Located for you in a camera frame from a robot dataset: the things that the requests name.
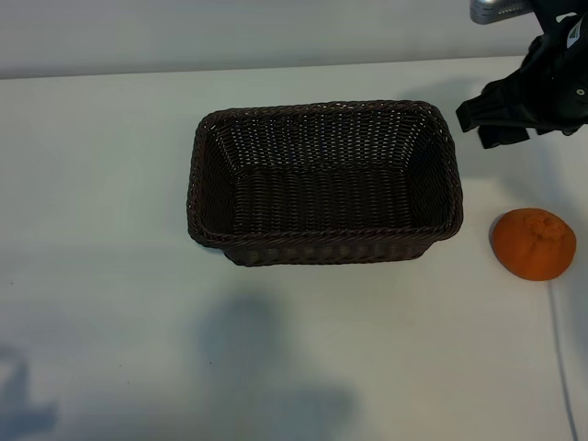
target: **brown wicker basket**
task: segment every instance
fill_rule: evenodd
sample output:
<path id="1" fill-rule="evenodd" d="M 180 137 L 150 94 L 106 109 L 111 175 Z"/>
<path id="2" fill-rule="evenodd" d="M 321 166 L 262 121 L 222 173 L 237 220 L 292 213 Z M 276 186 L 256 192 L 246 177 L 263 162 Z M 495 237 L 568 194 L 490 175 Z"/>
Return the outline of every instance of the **brown wicker basket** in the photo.
<path id="1" fill-rule="evenodd" d="M 230 109 L 196 131 L 188 231 L 237 265 L 414 259 L 462 219 L 455 146 L 424 102 Z"/>

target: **white tabletop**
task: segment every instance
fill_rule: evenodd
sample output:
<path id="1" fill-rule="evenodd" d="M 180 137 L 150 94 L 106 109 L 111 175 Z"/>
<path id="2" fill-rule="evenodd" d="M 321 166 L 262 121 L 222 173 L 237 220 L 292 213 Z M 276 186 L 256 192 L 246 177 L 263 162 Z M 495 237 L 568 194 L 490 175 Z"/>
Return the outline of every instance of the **white tabletop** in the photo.
<path id="1" fill-rule="evenodd" d="M 455 117 L 520 61 L 1 81 L 0 440 L 554 441 L 570 413 L 588 439 L 588 132 L 484 151 Z M 412 262 L 260 268 L 191 241 L 205 115 L 369 99 L 445 115 L 455 238 Z M 551 284 L 488 243 L 528 206 L 578 235 Z"/>

